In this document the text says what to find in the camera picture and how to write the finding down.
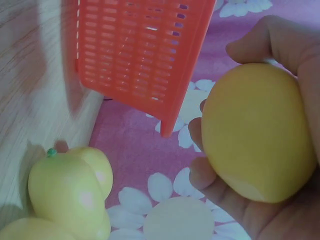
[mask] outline pink tablecloth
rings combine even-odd
[[[171,138],[161,138],[159,121],[116,101],[101,106],[90,145],[109,157],[114,185],[106,201],[112,240],[144,240],[145,216],[157,202],[191,196],[206,202],[217,227],[212,240],[250,239],[222,209],[191,187],[188,165],[201,155],[188,123],[201,115],[200,102],[215,81],[236,64],[225,52],[264,15],[279,15],[310,25],[320,24],[318,0],[217,0],[192,82]]]

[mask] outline yellow toy fruit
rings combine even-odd
[[[75,240],[60,226],[40,218],[22,218],[0,231],[0,240]]]
[[[112,168],[106,155],[94,147],[76,147],[70,149],[68,153],[76,155],[90,165],[100,183],[103,197],[106,199],[111,192],[114,180]]]
[[[317,165],[298,83],[269,64],[237,66],[215,84],[202,142],[217,174],[254,201],[286,200]]]
[[[35,214],[57,223],[76,238],[90,239],[105,214],[105,199],[91,167],[77,156],[48,151],[28,179]]]
[[[100,228],[96,232],[96,234],[90,239],[82,239],[82,240],[108,240],[111,232],[110,219],[107,212],[105,212],[105,216],[102,220],[102,224]]]

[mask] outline white flower pattern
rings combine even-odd
[[[178,133],[178,145],[181,148],[188,149],[193,147],[197,153],[200,153],[201,150],[198,146],[192,141],[188,124],[191,120],[201,117],[202,113],[200,111],[200,103],[207,99],[212,87],[215,85],[215,82],[210,79],[201,79],[196,82],[190,82],[188,90],[185,94],[183,104],[181,106],[179,116],[176,120],[173,132]],[[155,126],[155,130],[160,133],[159,121]]]
[[[220,18],[243,17],[247,13],[260,13],[273,6],[271,0],[217,0],[215,11],[220,10]]]
[[[160,172],[150,175],[146,183],[149,196],[136,188],[124,187],[118,193],[120,204],[107,209],[113,227],[109,240],[146,240],[142,230],[146,216],[153,207],[168,201],[174,195],[200,200],[211,211],[214,221],[218,223],[215,224],[211,240],[250,240],[240,224],[190,184],[189,173],[188,167],[183,168],[173,183]]]

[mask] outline green stem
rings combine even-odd
[[[47,152],[46,152],[46,156],[48,158],[53,157],[54,155],[56,155],[58,152],[57,150],[55,150],[54,148],[50,148]]]

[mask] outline flower petal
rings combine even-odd
[[[260,13],[262,11],[257,0],[247,0],[246,7],[251,13]]]
[[[118,229],[110,233],[108,240],[145,240],[145,236],[138,230]]]
[[[215,210],[215,209],[220,209],[219,206],[215,205],[212,201],[210,201],[209,199],[205,200],[205,205],[207,205],[208,208],[210,208],[211,210]]]
[[[228,2],[221,9],[221,11],[219,13],[220,18],[227,18],[227,17],[232,16],[235,12],[234,8],[235,8],[235,4]]]
[[[229,213],[227,213],[222,208],[214,209],[212,211],[212,214],[213,214],[214,220],[219,223],[228,223],[228,222],[235,221],[235,219],[232,216],[230,216]]]
[[[193,148],[194,148],[196,153],[201,153],[200,148],[195,143],[193,143]]]
[[[174,128],[173,128],[173,132],[175,133],[175,132],[181,130],[184,125],[185,125],[184,121],[182,121],[181,118],[178,116],[178,118],[176,119]]]
[[[152,209],[150,199],[140,190],[124,187],[118,194],[121,205],[130,213],[145,215]]]
[[[173,190],[183,197],[193,197],[202,199],[205,197],[203,193],[195,189],[189,181],[190,168],[185,167],[175,177],[173,182]]]
[[[159,121],[156,125],[155,125],[155,128],[154,128],[158,133],[160,133],[160,130],[161,130],[161,121]]]
[[[268,10],[273,6],[272,2],[269,0],[260,0],[257,2],[262,10]]]
[[[242,3],[237,3],[235,5],[235,11],[234,11],[234,15],[236,17],[243,17],[248,13],[248,7],[247,4],[242,2]]]
[[[171,180],[162,173],[156,172],[148,179],[148,191],[151,198],[160,203],[169,199],[174,190]]]
[[[130,213],[121,205],[112,206],[106,211],[109,215],[111,226],[117,229],[139,229],[145,222],[145,218],[142,215]]]
[[[214,11],[219,10],[224,3],[225,3],[225,0],[216,0],[214,5]]]
[[[211,240],[234,240],[230,237],[227,237],[227,236],[221,236],[221,235],[218,235],[218,234],[213,234],[212,236],[212,239]]]
[[[195,86],[205,92],[210,92],[216,82],[210,79],[200,79],[195,82]]]
[[[215,231],[222,237],[228,237],[235,240],[251,240],[244,228],[237,222],[216,226]]]
[[[193,90],[196,88],[196,85],[193,81],[189,82],[189,85],[188,85],[188,90]]]
[[[184,149],[188,149],[192,146],[193,141],[190,136],[190,132],[188,129],[188,125],[185,125],[181,130],[179,131],[178,134],[178,144],[180,147]]]

